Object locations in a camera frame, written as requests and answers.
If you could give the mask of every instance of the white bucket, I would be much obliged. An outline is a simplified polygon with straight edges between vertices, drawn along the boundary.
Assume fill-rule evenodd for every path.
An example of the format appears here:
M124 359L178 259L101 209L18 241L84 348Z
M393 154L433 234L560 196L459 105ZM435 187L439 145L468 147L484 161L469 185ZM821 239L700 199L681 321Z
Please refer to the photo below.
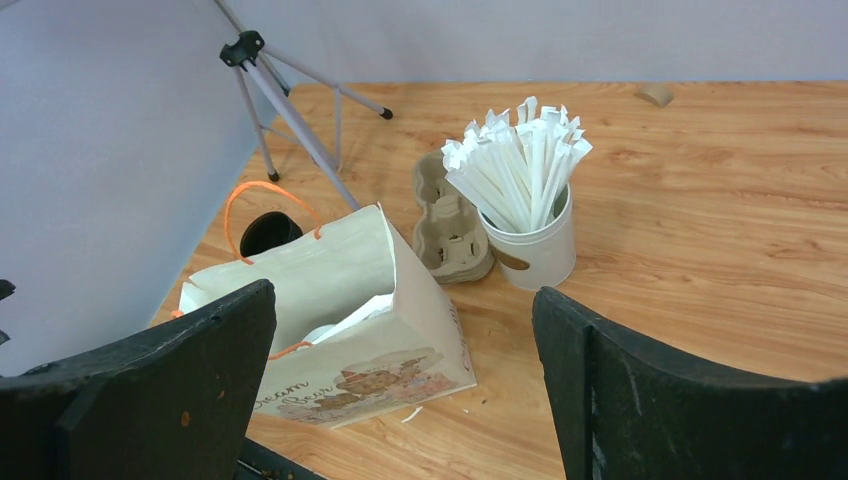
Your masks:
M555 287L564 282L577 262L571 186L566 185L554 202L554 221L529 233L507 233L495 228L480 213L489 236L489 247L509 283L525 290Z

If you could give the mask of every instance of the wrapped straw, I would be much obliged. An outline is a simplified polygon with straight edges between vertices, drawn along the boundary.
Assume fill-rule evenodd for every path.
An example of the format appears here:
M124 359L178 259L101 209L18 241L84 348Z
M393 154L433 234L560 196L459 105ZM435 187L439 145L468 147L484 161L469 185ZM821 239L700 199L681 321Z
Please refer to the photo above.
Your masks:
M529 233L554 219L554 203L574 169L592 150L583 138L580 117L568 118L565 106L542 106L536 97L516 108L472 121L462 142L447 140L442 148L446 179L488 218L508 233Z

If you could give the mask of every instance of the paper bag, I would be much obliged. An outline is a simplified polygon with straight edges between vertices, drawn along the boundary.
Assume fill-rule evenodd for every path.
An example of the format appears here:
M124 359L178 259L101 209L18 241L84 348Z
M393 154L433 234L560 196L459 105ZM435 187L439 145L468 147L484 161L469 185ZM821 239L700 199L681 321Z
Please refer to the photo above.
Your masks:
M254 411L338 427L476 385L456 310L378 206L247 262L192 275L180 309L274 284L277 330ZM328 324L329 336L292 348Z

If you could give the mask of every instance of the gray wall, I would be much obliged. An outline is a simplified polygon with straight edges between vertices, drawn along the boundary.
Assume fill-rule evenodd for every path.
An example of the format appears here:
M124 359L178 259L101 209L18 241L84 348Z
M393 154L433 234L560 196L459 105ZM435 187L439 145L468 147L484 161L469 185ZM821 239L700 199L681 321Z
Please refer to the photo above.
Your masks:
M0 375L149 324L255 148L234 39L211 0L0 10Z
M848 79L846 0L227 1L342 81Z

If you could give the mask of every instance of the printed illustration on bag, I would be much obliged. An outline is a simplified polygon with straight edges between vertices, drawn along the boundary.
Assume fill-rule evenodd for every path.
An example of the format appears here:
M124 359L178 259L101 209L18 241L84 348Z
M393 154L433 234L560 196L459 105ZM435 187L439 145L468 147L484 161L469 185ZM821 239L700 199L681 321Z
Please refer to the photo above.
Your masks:
M277 410L293 420L324 423L365 415L400 403L418 403L459 386L442 373L430 371L442 358L433 348L420 348L348 365L333 379L332 387L306 395L303 399L308 402L301 398L281 399Z

